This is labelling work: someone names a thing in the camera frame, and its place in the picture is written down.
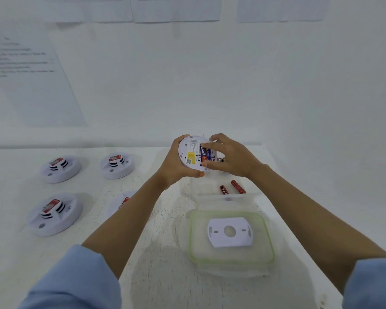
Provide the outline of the person's left hand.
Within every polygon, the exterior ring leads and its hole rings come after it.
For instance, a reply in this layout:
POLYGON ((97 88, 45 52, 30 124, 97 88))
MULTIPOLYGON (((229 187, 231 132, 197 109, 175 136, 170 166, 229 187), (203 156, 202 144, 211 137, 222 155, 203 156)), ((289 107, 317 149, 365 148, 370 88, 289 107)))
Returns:
POLYGON ((178 155, 178 148, 181 140, 188 136, 190 135, 185 134, 173 141, 162 165, 154 175, 154 177, 158 178, 160 186, 164 190, 183 178, 182 169, 190 169, 182 164, 178 155))

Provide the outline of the person's right hand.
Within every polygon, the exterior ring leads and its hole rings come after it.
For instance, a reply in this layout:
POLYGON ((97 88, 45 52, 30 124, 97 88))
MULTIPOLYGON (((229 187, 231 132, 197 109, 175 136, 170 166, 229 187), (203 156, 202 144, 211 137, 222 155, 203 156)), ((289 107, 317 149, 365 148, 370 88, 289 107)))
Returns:
POLYGON ((251 179, 264 166, 244 145, 237 141, 234 145, 214 145, 207 142, 202 143, 201 146, 224 154, 225 172, 235 176, 251 179))

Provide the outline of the white smoke detector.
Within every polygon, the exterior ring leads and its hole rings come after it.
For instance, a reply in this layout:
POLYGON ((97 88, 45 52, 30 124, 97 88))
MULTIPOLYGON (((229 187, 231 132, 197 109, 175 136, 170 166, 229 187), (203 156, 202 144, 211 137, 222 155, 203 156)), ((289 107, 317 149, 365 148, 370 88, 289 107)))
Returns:
MULTIPOLYGON (((202 136, 190 135, 181 140, 178 148, 178 155, 182 164, 190 169, 207 171, 201 162, 200 146, 202 143, 209 142, 202 136)), ((211 149, 212 161, 218 160, 218 153, 211 149)))
POLYGON ((134 194, 137 192, 137 190, 128 190, 124 192, 120 192, 118 195, 113 197, 112 201, 110 202, 107 210, 107 218, 110 218, 114 213, 120 209, 123 204, 125 204, 131 197, 134 196, 134 194))
POLYGON ((81 168, 82 164, 77 157, 64 155, 41 166, 40 175, 46 183, 55 184, 71 179, 81 168))
POLYGON ((126 177, 134 171, 134 168, 134 157, 126 152, 114 152, 100 162, 100 172, 108 180, 126 177))
POLYGON ((83 204, 73 193, 58 193, 39 202, 27 215, 27 226, 47 237, 69 228, 82 213, 83 204))

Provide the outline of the person's right forearm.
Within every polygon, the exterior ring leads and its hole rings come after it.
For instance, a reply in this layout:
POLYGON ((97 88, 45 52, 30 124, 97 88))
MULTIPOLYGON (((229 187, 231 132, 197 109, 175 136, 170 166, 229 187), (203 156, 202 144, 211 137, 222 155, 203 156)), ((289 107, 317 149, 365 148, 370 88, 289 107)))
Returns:
POLYGON ((386 259, 386 251, 279 176, 258 164, 248 178, 268 197, 300 244, 337 288, 359 260, 386 259))

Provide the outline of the person's left forearm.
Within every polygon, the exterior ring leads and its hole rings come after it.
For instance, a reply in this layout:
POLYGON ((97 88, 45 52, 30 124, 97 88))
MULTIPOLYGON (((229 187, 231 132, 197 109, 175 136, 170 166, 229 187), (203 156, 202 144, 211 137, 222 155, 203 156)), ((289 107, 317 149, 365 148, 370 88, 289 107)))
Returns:
POLYGON ((103 256, 117 279, 122 275, 158 198, 168 187, 166 179, 155 173, 82 243, 83 247, 103 256))

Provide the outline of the clear plastic container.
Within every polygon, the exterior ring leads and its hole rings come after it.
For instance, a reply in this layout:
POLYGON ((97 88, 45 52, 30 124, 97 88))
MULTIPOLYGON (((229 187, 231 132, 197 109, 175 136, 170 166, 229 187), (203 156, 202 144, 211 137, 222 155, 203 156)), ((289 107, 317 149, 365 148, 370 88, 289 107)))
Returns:
POLYGON ((206 171, 201 178, 187 178, 181 192, 201 211, 258 211, 258 201, 262 197, 262 192, 247 178, 214 170, 206 171), (236 180, 247 193, 239 194, 232 187, 232 180, 236 180), (221 185, 227 188, 229 195, 221 193, 221 185))

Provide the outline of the white mounting plate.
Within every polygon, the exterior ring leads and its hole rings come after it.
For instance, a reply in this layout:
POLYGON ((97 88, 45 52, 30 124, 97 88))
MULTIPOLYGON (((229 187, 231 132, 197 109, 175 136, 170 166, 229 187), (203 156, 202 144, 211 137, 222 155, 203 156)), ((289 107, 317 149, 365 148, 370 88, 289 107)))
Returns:
POLYGON ((253 244, 252 227, 243 217, 211 219, 207 236, 214 248, 240 248, 253 244))

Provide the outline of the green-rimmed clear container lid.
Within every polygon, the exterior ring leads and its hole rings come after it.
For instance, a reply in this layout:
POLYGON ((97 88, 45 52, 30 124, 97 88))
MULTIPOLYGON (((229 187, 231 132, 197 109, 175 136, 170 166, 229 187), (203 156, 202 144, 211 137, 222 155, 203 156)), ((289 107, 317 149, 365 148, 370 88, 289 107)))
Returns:
POLYGON ((262 215, 250 211, 196 211, 189 219, 187 252, 198 266, 227 270, 264 270, 273 264, 275 252, 268 226, 262 215), (214 218, 243 217, 253 230, 253 244, 240 248, 214 248, 207 236, 207 225, 214 218))

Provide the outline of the white paper sheet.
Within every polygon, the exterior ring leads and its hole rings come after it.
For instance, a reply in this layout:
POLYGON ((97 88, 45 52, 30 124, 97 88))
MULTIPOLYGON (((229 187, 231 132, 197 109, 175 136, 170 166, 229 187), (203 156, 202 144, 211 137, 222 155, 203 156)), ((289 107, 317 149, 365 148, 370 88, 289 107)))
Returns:
POLYGON ((221 0, 130 0, 134 22, 218 21, 221 0))
POLYGON ((133 22, 130 0, 36 0, 48 23, 133 22))

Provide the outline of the person's left blue sleeve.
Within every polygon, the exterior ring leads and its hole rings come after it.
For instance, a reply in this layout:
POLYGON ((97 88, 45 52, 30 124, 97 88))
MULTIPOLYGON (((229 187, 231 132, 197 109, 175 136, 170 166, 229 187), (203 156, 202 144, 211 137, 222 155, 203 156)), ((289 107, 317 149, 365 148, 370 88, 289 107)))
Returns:
POLYGON ((17 309, 121 309, 118 279, 99 253, 74 245, 17 309))

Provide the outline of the person's blue sleeve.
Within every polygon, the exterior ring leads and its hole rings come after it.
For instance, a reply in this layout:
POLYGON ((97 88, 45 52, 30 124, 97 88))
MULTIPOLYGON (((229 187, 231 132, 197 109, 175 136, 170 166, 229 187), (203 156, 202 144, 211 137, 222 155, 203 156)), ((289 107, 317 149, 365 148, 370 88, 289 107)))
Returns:
POLYGON ((17 309, 121 309, 118 279, 99 253, 74 245, 17 309))
POLYGON ((356 262, 344 289, 342 309, 386 309, 386 258, 356 262))

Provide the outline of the large printed paper sheet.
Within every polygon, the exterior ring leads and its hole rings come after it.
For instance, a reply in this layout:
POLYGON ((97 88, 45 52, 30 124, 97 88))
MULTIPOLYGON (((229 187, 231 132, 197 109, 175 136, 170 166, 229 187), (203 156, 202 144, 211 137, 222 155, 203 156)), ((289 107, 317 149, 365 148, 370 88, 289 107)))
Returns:
POLYGON ((0 20, 0 88, 29 127, 86 126, 42 23, 0 20))

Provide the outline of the person's right blue sleeve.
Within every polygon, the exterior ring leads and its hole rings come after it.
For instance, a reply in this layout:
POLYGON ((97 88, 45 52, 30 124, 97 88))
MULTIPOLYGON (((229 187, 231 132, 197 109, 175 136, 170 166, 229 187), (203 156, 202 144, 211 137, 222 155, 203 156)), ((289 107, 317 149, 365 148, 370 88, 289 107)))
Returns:
POLYGON ((344 289, 342 309, 386 309, 386 258, 356 262, 344 289))

